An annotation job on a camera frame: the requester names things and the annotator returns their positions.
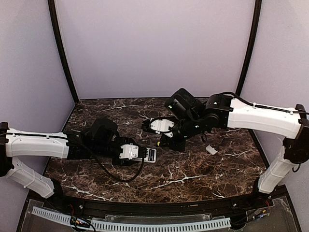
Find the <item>white remote control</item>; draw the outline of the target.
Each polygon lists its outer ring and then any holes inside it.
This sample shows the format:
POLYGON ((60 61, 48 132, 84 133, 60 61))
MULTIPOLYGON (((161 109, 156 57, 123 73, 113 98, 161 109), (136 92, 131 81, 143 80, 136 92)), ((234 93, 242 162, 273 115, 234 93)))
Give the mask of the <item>white remote control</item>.
POLYGON ((142 158, 144 158, 144 162, 155 163, 156 152, 157 150, 154 148, 141 148, 139 149, 138 156, 136 158, 133 158, 132 160, 142 162, 142 158))

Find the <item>white battery cover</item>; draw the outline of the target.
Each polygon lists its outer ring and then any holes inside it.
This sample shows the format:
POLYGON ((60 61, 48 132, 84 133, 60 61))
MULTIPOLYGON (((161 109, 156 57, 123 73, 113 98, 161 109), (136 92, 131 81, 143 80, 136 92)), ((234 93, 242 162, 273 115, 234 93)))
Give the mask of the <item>white battery cover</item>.
POLYGON ((206 151, 208 152, 208 153, 210 153, 211 155, 215 155, 218 151, 215 149, 215 148, 213 148, 211 145, 208 145, 207 147, 206 147, 206 151))

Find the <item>purple battery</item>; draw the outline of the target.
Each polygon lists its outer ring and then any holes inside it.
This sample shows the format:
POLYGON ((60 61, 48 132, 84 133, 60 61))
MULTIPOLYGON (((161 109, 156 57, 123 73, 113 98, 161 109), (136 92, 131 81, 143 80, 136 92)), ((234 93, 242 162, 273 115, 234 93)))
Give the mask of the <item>purple battery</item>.
POLYGON ((150 149, 148 153, 148 161, 149 162, 155 162, 156 160, 156 150, 155 149, 150 149))

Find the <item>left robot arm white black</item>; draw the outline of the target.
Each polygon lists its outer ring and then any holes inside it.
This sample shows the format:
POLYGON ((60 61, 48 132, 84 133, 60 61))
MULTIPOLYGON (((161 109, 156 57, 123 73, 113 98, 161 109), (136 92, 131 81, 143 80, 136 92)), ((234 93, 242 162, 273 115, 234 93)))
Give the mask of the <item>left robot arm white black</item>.
POLYGON ((111 158, 116 165, 131 165, 136 159, 144 160, 147 149, 133 139, 121 137, 115 122, 96 119, 82 132, 36 133, 9 128, 0 124, 0 175, 10 178, 38 193, 43 198, 60 195, 60 184, 44 177, 23 164, 19 156, 54 157, 67 160, 111 158))

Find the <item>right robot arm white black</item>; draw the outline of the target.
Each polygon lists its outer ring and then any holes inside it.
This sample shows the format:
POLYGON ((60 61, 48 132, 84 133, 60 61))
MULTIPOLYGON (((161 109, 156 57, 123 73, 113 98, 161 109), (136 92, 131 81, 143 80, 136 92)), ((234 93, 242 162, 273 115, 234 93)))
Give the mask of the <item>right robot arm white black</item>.
POLYGON ((165 103, 173 118, 161 119, 155 128, 170 148, 181 150, 185 141, 214 128, 250 129, 284 136, 276 159, 259 177, 257 190, 270 194, 296 166, 309 159, 308 113, 301 104, 278 108, 248 102, 232 92, 211 95, 205 102, 184 88, 165 103))

